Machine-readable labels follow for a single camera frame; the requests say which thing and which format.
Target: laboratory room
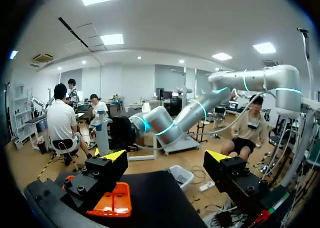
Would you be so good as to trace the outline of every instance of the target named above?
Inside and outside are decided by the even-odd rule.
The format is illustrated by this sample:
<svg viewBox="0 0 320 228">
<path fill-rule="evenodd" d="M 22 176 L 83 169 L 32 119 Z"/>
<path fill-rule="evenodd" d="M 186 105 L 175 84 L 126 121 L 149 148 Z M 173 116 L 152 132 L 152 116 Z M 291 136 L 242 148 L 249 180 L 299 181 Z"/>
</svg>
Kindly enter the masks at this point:
<svg viewBox="0 0 320 228">
<path fill-rule="evenodd" d="M 44 227 L 294 224 L 319 54 L 293 0 L 34 0 L 2 86 L 16 185 Z"/>
</svg>

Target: orange container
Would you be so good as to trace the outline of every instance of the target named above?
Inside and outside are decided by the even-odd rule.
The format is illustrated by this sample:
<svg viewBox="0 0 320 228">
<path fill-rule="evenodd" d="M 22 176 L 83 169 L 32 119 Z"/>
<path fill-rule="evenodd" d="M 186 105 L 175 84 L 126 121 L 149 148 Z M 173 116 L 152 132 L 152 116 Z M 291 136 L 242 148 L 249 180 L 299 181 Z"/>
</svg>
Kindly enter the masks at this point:
<svg viewBox="0 0 320 228">
<path fill-rule="evenodd" d="M 93 211 L 88 215 L 97 217 L 130 217 L 132 211 L 130 187 L 127 183 L 118 183 L 112 193 L 105 193 Z"/>
</svg>

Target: black shorts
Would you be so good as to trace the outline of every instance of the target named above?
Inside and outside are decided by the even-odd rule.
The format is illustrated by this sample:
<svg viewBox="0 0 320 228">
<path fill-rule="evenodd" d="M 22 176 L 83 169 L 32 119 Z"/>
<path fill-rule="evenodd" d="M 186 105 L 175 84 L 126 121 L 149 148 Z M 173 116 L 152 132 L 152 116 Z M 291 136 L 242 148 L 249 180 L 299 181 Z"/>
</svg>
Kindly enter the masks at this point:
<svg viewBox="0 0 320 228">
<path fill-rule="evenodd" d="M 254 149 L 256 148 L 256 144 L 248 139 L 237 138 L 232 139 L 231 141 L 234 143 L 234 152 L 237 152 L 238 155 L 240 155 L 240 152 L 243 147 L 249 147 L 251 153 L 253 153 Z"/>
</svg>

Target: white plastic basket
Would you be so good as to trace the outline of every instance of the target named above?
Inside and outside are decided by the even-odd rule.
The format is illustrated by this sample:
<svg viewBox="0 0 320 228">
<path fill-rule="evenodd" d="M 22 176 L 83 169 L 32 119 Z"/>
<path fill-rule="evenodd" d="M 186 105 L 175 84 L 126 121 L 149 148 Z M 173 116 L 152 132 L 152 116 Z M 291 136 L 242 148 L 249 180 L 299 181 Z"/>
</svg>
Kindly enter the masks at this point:
<svg viewBox="0 0 320 228">
<path fill-rule="evenodd" d="M 183 184 L 179 183 L 183 192 L 187 190 L 188 186 L 191 184 L 191 182 L 195 178 L 194 174 L 192 174 L 191 172 L 187 171 L 186 169 L 182 168 L 179 165 L 172 166 L 170 168 L 170 171 L 176 181 L 177 180 L 184 181 Z"/>
</svg>

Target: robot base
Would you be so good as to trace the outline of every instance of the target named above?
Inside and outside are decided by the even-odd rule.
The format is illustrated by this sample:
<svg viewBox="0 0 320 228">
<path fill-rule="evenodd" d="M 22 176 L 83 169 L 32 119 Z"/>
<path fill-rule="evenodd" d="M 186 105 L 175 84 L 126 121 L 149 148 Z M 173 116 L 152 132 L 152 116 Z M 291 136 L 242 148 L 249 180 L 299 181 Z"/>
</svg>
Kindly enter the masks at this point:
<svg viewBox="0 0 320 228">
<path fill-rule="evenodd" d="M 197 150 L 199 150 L 200 144 L 196 142 L 194 139 L 192 139 L 191 137 L 187 136 L 187 137 L 183 137 L 176 144 L 168 146 L 163 150 L 165 151 L 165 156 L 167 157 L 172 152 L 184 151 L 191 148 L 196 148 Z"/>
</svg>

